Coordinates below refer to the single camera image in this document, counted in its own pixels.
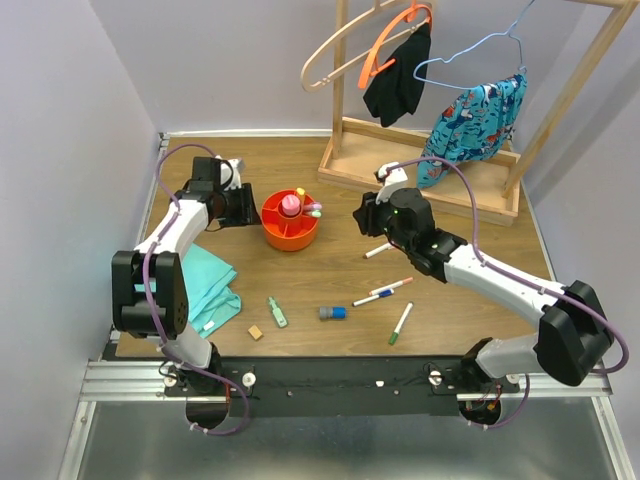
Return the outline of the orange round desk organizer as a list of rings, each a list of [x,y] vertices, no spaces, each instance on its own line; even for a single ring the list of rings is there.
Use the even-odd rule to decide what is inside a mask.
[[[320,218],[306,216],[307,211],[291,218],[282,215],[282,198],[287,194],[295,194],[296,189],[280,190],[271,194],[261,208],[266,241],[271,247],[283,252],[296,252],[308,247],[315,239],[319,225]],[[314,202],[316,201],[306,191],[305,205]]]

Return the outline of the orange pink highlighter pen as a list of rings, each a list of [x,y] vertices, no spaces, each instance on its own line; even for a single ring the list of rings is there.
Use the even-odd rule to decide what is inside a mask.
[[[306,191],[303,188],[297,188],[295,190],[295,196],[299,203],[299,212],[303,212],[306,202]]]

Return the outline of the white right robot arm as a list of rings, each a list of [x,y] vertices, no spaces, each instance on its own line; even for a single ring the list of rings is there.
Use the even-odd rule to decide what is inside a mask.
[[[436,227],[430,203],[415,188],[401,188],[384,201],[367,192],[353,217],[362,234],[385,236],[421,274],[471,289],[536,328],[532,335],[476,343],[459,370],[471,391],[528,373],[578,386],[613,344],[613,332],[588,284],[546,281],[475,252],[465,239]]]

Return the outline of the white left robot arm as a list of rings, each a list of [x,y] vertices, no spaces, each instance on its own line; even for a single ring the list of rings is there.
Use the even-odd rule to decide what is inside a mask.
[[[191,178],[170,193],[167,214],[142,243],[111,260],[112,321],[119,332],[150,339],[183,370],[201,395],[222,380],[216,347],[188,321],[182,261],[214,220],[222,228],[259,225],[252,186],[241,180],[244,161],[196,157]]]

